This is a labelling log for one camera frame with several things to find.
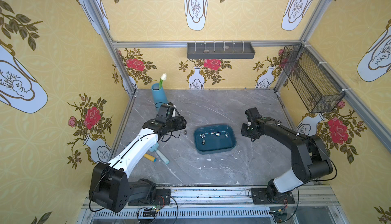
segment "metal wire basket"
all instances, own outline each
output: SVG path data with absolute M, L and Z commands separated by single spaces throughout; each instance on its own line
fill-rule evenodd
M 284 48 L 280 65 L 310 113 L 331 112 L 345 92 L 305 46 Z

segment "teal tray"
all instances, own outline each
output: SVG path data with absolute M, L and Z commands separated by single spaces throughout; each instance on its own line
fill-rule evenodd
M 200 154 L 227 152 L 236 146 L 236 138 L 229 125 L 208 125 L 194 131 L 194 145 Z

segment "blue vase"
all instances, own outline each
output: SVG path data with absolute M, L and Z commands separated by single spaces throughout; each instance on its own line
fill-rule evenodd
M 166 104 L 169 102 L 167 100 L 166 93 L 164 92 L 163 87 L 159 89 L 159 83 L 153 84 L 151 90 L 152 90 L 153 101 L 156 104 L 155 107 L 157 107 L 156 110 L 159 111 L 162 103 Z

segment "yellow handle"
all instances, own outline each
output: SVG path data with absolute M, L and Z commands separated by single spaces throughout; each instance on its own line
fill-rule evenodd
M 155 161 L 156 161 L 156 158 L 153 157 L 152 155 L 144 154 L 144 157 L 147 158 L 147 159 L 149 159 L 149 160 L 152 161 L 152 162 L 155 162 Z

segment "marble tabletop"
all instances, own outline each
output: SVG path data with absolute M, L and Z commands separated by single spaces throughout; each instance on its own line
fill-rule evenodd
M 170 160 L 164 164 L 156 152 L 147 152 L 157 158 L 151 162 L 142 158 L 135 166 L 129 181 L 140 178 L 158 184 L 229 184 L 266 185 L 291 167 L 291 152 L 268 136 L 255 142 L 241 135 L 241 126 L 247 123 L 244 111 L 257 107 L 263 116 L 282 121 L 286 117 L 273 90 L 166 90 L 169 102 L 176 105 L 187 121 L 184 135 L 179 139 L 159 142 L 159 150 Z M 131 142 L 145 121 L 156 116 L 151 90 L 137 90 L 136 99 L 116 154 Z M 228 124 L 237 144 L 229 152 L 199 154 L 194 146 L 193 133 L 209 124 Z

